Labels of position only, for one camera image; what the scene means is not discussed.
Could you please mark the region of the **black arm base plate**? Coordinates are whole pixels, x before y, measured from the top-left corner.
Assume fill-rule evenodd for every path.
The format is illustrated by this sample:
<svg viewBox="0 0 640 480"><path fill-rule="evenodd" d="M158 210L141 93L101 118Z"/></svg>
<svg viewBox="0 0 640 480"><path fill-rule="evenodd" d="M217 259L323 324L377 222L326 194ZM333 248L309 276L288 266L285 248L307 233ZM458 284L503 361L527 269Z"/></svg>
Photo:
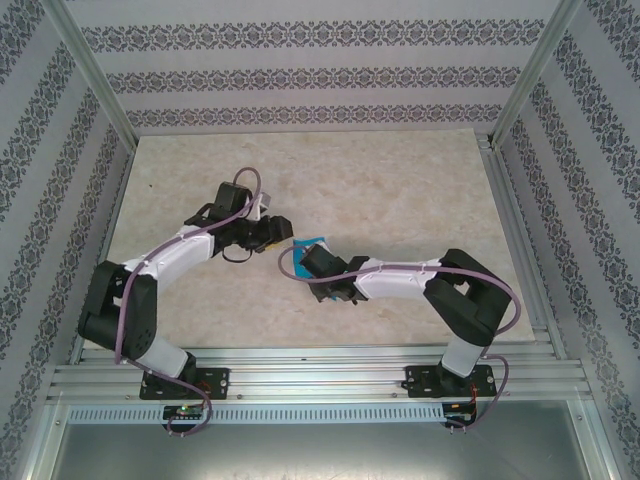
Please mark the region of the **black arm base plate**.
<svg viewBox="0 0 640 480"><path fill-rule="evenodd" d="M466 377L449 372L440 364L414 365L405 368L401 387L410 398L493 397L497 393L493 370L489 365L476 365Z"/></svg>
<svg viewBox="0 0 640 480"><path fill-rule="evenodd" d="M179 379L202 390L211 400L225 400L229 386L230 370L226 368L196 367ZM139 390L141 400L202 400L199 393L176 385L169 380L144 373Z"/></svg>

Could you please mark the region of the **aluminium frame post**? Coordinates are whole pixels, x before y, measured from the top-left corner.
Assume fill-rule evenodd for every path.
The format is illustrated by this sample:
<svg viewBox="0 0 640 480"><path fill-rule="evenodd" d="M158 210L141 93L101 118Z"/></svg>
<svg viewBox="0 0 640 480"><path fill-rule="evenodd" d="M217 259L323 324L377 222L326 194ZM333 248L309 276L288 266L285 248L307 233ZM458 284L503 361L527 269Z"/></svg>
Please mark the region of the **aluminium frame post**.
<svg viewBox="0 0 640 480"><path fill-rule="evenodd" d="M490 143L493 148L500 146L504 142L511 125L515 122L581 3L582 0L559 0L541 33L538 43L516 81L513 91L498 116L490 135Z"/></svg>
<svg viewBox="0 0 640 480"><path fill-rule="evenodd" d="M39 1L82 72L87 84L105 110L120 139L130 152L134 152L139 144L139 137L81 28L66 6L65 0Z"/></svg>

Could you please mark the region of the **aluminium mounting rail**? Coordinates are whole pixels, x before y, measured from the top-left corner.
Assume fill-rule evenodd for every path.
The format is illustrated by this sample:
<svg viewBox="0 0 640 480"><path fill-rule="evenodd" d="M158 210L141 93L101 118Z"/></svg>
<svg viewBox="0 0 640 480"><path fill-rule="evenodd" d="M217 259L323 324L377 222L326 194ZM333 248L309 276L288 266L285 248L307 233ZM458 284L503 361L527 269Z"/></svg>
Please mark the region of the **aluminium mounting rail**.
<svg viewBox="0 0 640 480"><path fill-rule="evenodd" d="M441 345L196 349L203 367L230 370L230 403L369 403L401 401L409 365L435 364ZM507 382L503 400L573 400L592 395L579 360L559 358L550 342L498 343L489 360ZM67 404L138 402L142 373L114 364L106 350L83 351L55 368L46 399Z"/></svg>

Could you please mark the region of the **small circuit board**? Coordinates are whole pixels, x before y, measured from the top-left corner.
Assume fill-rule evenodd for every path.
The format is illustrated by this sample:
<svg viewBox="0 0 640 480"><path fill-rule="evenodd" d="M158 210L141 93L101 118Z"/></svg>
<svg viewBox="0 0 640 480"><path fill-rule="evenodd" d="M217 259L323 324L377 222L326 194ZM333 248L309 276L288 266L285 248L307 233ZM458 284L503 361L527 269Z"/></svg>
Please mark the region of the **small circuit board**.
<svg viewBox="0 0 640 480"><path fill-rule="evenodd" d="M203 407L201 405L165 406L163 419L168 421L172 418L190 421L201 420L203 418Z"/></svg>
<svg viewBox="0 0 640 480"><path fill-rule="evenodd" d="M448 424L455 427L469 426L477 417L477 405L474 402L445 403L443 412Z"/></svg>

